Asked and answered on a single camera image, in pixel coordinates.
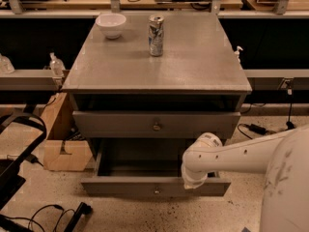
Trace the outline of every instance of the soda can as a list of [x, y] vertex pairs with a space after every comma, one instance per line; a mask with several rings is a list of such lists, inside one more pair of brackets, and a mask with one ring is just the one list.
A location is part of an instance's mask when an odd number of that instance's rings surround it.
[[163, 22], [162, 15], [153, 14], [149, 17], [149, 51], [155, 57], [163, 54]]

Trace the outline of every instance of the wooden table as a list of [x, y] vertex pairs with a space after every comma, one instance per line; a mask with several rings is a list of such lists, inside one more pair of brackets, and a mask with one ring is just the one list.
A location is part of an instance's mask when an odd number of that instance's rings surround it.
[[[256, 0], [241, 0], [250, 9], [256, 11], [272, 11], [274, 3], [265, 2], [257, 3]], [[309, 0], [290, 0], [288, 4], [288, 11], [308, 11], [309, 10]]]
[[[221, 0], [221, 7], [225, 9], [239, 9], [242, 7], [240, 0]], [[155, 0], [142, 0], [128, 2], [120, 0], [122, 9], [188, 9], [190, 3], [157, 4]], [[46, 2], [23, 2], [25, 9], [64, 9], [64, 10], [95, 10], [110, 9], [110, 0], [48, 0]]]

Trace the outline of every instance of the metal tabletop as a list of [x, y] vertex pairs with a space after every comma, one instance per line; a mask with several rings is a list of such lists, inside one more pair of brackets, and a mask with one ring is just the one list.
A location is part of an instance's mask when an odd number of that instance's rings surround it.
[[[71, 93], [248, 93], [251, 87], [215, 14], [122, 12], [126, 29], [107, 40], [96, 25], [64, 84]], [[148, 50], [148, 19], [163, 15], [164, 51]]]

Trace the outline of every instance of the concrete floor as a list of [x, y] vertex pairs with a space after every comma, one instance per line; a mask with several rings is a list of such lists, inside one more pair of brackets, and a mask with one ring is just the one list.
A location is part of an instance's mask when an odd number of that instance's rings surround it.
[[[242, 108], [240, 123], [257, 124], [272, 131], [284, 131], [287, 126], [288, 106], [246, 105]], [[294, 107], [291, 121], [298, 127], [309, 123], [309, 105]], [[24, 149], [25, 128], [11, 125], [0, 135], [0, 157], [18, 155]], [[259, 137], [249, 131], [252, 137]], [[235, 131], [227, 144], [248, 140]], [[42, 162], [43, 146], [34, 154]], [[76, 209], [80, 202], [92, 206], [93, 212], [83, 216], [74, 231], [190, 231], [241, 232], [259, 231], [260, 212], [265, 176], [220, 172], [232, 183], [223, 197], [195, 198], [113, 198], [89, 197], [80, 184], [83, 177], [93, 172], [51, 172], [38, 164], [22, 163], [19, 174], [27, 181], [2, 209], [9, 217], [30, 218], [39, 208], [58, 204], [64, 209]], [[35, 217], [45, 231], [53, 231], [61, 212], [46, 208]], [[72, 212], [61, 219], [57, 231], [64, 231]], [[28, 221], [16, 220], [27, 226]], [[34, 224], [35, 231], [41, 229]]]

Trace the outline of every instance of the white bottle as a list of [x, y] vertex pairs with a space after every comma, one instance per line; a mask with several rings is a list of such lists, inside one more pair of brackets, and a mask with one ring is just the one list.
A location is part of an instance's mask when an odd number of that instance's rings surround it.
[[62, 60], [57, 58], [54, 52], [50, 53], [50, 58], [51, 60], [49, 63], [49, 67], [54, 72], [54, 74], [57, 76], [64, 76], [63, 70], [65, 70], [66, 68]]
[[1, 73], [12, 73], [15, 71], [9, 58], [2, 56], [0, 53], [0, 72]]

